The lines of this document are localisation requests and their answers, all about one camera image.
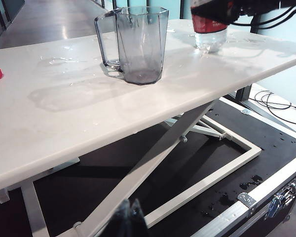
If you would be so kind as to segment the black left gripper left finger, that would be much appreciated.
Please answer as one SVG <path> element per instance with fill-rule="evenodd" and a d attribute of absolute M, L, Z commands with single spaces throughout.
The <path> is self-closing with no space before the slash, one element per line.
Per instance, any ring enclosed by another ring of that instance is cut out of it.
<path fill-rule="evenodd" d="M 129 237 L 131 235 L 130 202 L 125 199 L 114 211 L 105 227 L 106 237 Z"/>

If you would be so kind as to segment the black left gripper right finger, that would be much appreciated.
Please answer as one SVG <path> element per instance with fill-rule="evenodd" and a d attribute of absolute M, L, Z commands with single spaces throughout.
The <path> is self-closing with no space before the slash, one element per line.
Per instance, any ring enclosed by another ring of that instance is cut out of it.
<path fill-rule="evenodd" d="M 146 225 L 145 216 L 141 209 L 138 199 L 135 199 L 130 211 L 131 219 L 131 236 L 132 237 L 147 237 L 148 227 Z"/>

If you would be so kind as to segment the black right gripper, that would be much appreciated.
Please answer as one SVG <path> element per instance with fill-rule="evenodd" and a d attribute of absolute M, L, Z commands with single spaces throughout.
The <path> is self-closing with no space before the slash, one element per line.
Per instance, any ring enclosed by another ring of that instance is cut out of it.
<path fill-rule="evenodd" d="M 191 14 L 229 25 L 239 15 L 261 15 L 278 9 L 280 0 L 191 0 Z"/>

